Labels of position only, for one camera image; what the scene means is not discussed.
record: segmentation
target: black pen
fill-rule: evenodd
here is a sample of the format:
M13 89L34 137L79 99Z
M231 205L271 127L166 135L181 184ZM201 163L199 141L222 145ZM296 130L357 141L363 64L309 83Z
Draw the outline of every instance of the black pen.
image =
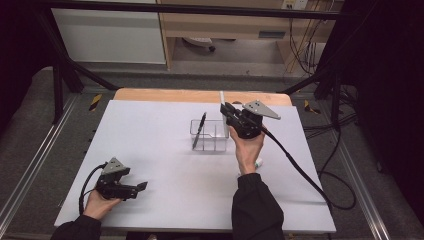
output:
M205 120L206 120L206 112L203 113L202 120L200 120L199 129L197 130L196 138L194 139L194 142L193 142L193 149L196 147L197 141L199 141L200 132L202 131L203 125L205 124Z

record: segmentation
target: black sleeve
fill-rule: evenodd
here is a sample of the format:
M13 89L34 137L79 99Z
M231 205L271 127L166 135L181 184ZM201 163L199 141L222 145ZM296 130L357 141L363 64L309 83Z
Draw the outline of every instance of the black sleeve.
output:
M231 220L234 240L284 239L284 213L257 173L238 178Z
M51 240L99 240L100 227L99 220L81 215L74 222L60 225Z

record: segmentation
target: white table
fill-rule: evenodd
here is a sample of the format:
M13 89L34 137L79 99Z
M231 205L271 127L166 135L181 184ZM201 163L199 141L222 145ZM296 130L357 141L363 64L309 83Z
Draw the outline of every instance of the white table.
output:
M117 157L131 168L122 184L148 181L137 199L116 206L103 227L130 231L231 230L232 197L238 167L234 142L226 152L191 149L190 121L207 112L222 119L219 103L117 101L109 102L87 155L55 222L78 217L78 196L96 166ZM281 120L264 124L291 153L299 166L321 186L295 107L269 106ZM333 219L320 194L293 168L269 138L258 169L285 214L283 230L301 233L335 232ZM93 187L100 171L88 187Z

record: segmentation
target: black cable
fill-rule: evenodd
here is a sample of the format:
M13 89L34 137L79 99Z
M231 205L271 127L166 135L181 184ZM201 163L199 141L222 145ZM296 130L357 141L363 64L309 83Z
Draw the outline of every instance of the black cable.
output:
M351 122L354 122L357 119L356 113L349 114L339 120L339 126L346 126ZM311 139L323 133L326 133L333 129L333 124L320 125L320 126L304 126L303 130L305 132L313 132L310 135L306 136L306 139Z
M318 187L318 185L306 174L302 168L299 167L299 165L296 163L296 161L293 159L293 157L290 155L289 152L283 147L283 145L277 140L277 138L272 135L271 132L269 132L266 128L261 127L262 131L270 137L280 148L283 150L283 152L286 154L286 157L289 159L290 163L293 165L293 167L302 175L303 178L306 179L306 181L309 182L309 184L312 185L312 187L315 188L315 190L321 194L321 196L324 198L325 202L327 203L328 209L330 210L330 213L333 214L333 206L330 201L330 199L327 197L327 195L324 193L324 191Z
M337 151L337 148L339 147L340 143L340 137L342 136L342 131L339 131L339 136L337 137L337 143L336 146L334 146L333 151L331 152L330 156L327 158L327 160L324 163L324 166L322 166L321 170L319 171L318 178L321 180L322 173L325 171L325 168L327 167L328 163L330 162L331 158L333 158L334 154Z
M84 192L85 192L85 188L87 187L88 182L89 182L89 181L90 181L90 179L91 179L91 176L93 176L93 174L94 174L97 170L105 168L105 167L106 167L106 165L107 165L107 162L106 162L105 164L99 165L99 166L97 166L96 168L94 168L94 169L93 169L93 171L91 171L91 173L88 175L87 179L85 180L85 183L84 183L84 186L83 186L83 187L82 187L82 189L81 189L81 194L80 194L79 201L78 201L78 203L79 203L79 212L80 212L80 215L82 215L82 213L84 212L84 196L85 196L85 194L86 194L86 193L84 193Z
M340 209L340 210L351 210L351 209L353 209L356 206L357 199L356 199L355 191L353 191L352 187L347 182L345 182L343 179L341 179L337 175L335 175L333 173L330 173L330 172L318 171L318 173L320 175L325 174L325 175L328 175L328 176L331 176L331 177L337 179L338 181L340 181L341 183L343 183L349 189L349 191L352 193L353 202L352 202L351 205L349 205L348 207L343 207L343 206L339 206L339 205L331 202L335 208Z

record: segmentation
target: transparent box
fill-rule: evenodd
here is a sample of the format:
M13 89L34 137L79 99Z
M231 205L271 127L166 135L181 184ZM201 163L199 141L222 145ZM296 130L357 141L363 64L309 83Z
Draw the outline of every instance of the transparent box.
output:
M205 120L197 144L193 148L200 120L191 120L190 135L193 150L225 152L227 150L227 138L225 137L224 124L222 120Z

